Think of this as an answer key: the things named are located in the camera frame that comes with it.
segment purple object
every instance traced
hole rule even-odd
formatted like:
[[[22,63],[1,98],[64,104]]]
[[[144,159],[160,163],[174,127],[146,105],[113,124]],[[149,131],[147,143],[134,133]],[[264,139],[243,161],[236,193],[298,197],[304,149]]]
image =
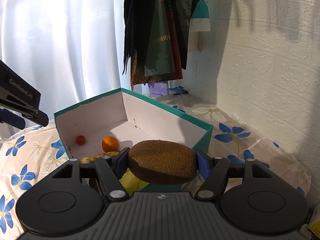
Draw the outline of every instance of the purple object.
[[[151,97],[162,97],[169,95],[168,82],[148,83],[149,94]]]

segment yellow fruit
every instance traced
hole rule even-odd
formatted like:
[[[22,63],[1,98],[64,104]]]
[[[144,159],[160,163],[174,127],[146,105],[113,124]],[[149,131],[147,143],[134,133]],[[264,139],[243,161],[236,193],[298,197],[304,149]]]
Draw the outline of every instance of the yellow fruit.
[[[114,138],[113,136],[105,137],[102,140],[102,149],[105,152],[116,152],[120,148],[120,143],[117,140],[117,138]]]

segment white brick wall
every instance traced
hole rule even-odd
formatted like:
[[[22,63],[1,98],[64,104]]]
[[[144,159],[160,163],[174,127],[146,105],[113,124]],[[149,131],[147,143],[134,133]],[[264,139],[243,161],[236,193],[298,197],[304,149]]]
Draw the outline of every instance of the white brick wall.
[[[320,201],[320,0],[207,0],[182,85],[294,154]]]

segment red tomato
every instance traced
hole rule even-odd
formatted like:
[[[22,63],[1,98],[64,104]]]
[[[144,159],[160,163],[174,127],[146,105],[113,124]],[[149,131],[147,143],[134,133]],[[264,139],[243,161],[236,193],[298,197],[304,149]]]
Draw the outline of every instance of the red tomato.
[[[83,135],[79,135],[77,138],[76,138],[76,143],[78,144],[78,145],[84,145],[85,144],[85,142],[86,142],[86,139],[85,139],[85,137],[83,136]]]

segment sheer curtain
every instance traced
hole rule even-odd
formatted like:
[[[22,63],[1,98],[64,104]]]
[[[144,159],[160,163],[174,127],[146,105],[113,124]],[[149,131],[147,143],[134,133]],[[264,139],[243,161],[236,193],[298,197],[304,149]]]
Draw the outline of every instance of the sheer curtain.
[[[49,119],[95,95],[130,89],[129,73],[122,75],[123,0],[0,4],[2,60],[41,92],[39,108]]]

